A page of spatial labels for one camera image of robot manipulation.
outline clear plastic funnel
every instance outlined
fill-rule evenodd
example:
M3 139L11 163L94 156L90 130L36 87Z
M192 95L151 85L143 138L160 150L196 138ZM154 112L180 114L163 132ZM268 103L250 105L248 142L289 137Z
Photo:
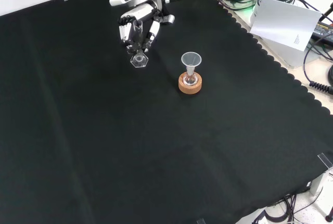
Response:
M195 67L199 66L202 58L195 52L187 52L182 56L182 63L186 66L186 74L183 77L185 85L193 86L198 83L198 77L194 73Z

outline table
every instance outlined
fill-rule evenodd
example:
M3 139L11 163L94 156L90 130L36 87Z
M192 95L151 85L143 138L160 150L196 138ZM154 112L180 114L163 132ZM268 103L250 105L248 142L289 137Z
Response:
M144 70L118 45L126 10L55 0L0 19L4 223L234 224L324 171L329 113L216 1L171 4ZM187 51L195 96L177 89Z
M309 2L311 5L313 5L314 7L316 7L317 9L321 10L322 12L325 12L332 2L332 1L330 2L329 0L322 0L321 2L318 0L306 0L306 1ZM248 26L248 24L246 22L244 22L244 20L242 20L233 11L229 11L229 12L233 15L233 17L236 18L237 22L239 22L243 28L250 31L250 27ZM274 57L274 59L282 65L282 67L285 67L290 74L294 75L295 79L301 81L302 85L307 87L309 92L312 93L315 96L315 98L322 103L322 105L324 107L328 108L330 110L331 114L333 114L333 97L332 96L324 94L322 92L319 92L319 91L309 87L309 82L304 76L302 67L297 68L297 69L288 67L285 64L285 62L283 61L283 59L281 57L279 57L279 55L274 53L261 38L256 37L256 36L255 36L255 38L258 39L258 41L263 46L263 48L270 55L272 55ZM318 83L329 85L328 79L327 79L327 74L328 74L328 70L331 68L331 66L332 66L332 63L330 63L324 59L319 59L319 60L315 60L315 61L307 64L306 72L307 72L308 76L311 79L313 79L314 81L316 81Z
M327 8L327 4L329 5L331 2L330 0L306 0L311 5L316 7L317 9L321 10L322 12L325 12ZM245 28L247 31L250 31L250 14L248 11L242 12L234 12L231 10L228 10L233 17L236 18L237 22L239 22L243 28ZM303 73L303 68L292 68L288 66L283 59L273 52L267 43L263 39L261 39L258 36L254 36L260 44L263 46L263 49L265 49L270 55L272 55L275 59L275 61L279 62L282 67L286 68L290 74L293 74L295 76L295 79L301 81L302 85L307 87L309 92L312 93L317 100L319 100L322 103L323 107L326 107L330 110L331 114L333 114L333 97L324 93L321 93L317 90L314 90L313 88L309 87L309 82L305 78ZM327 79L327 73L328 70L331 68L332 63L326 61L323 58L320 58L318 60L312 61L306 65L306 71L308 75L316 82L329 85L328 79ZM313 181L313 186L311 188L311 193L313 195L317 195L319 191L321 190L323 183L325 182L326 178L328 177L328 172L322 174L318 178L316 178ZM255 211L252 215L244 217L242 220L238 222L238 224L246 224L251 221L253 221L256 216L258 216L263 209L259 209Z

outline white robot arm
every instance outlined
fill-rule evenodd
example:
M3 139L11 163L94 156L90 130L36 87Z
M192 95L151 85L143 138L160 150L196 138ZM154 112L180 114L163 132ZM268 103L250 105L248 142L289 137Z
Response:
M128 4L134 7L132 10L123 14L118 23L120 38L122 43L127 47L129 54L134 54L131 63L137 67L145 67L148 57L143 52L148 52L151 44L156 38L160 24L173 23L175 17L173 15L164 15L162 0L110 0L111 6ZM142 27L145 21L153 19L152 26L146 39L142 37Z

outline paper sheet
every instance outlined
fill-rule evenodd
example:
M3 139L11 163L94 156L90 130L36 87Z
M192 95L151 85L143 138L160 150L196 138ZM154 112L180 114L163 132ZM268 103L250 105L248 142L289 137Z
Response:
M277 0L259 3L250 33L304 51L321 13Z

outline cork base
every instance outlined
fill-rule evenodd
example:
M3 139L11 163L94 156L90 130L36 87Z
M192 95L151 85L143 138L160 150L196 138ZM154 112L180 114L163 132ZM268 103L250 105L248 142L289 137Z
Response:
M198 83L196 85L189 86L189 85L184 84L184 82L183 82L183 77L184 77L185 74L186 74L186 72L182 73L181 76L178 79L179 89L184 94L188 94L188 95L193 95L193 94L198 93L201 90L201 87L202 87L202 78L201 78L201 76L198 73L196 73L196 75L198 77Z

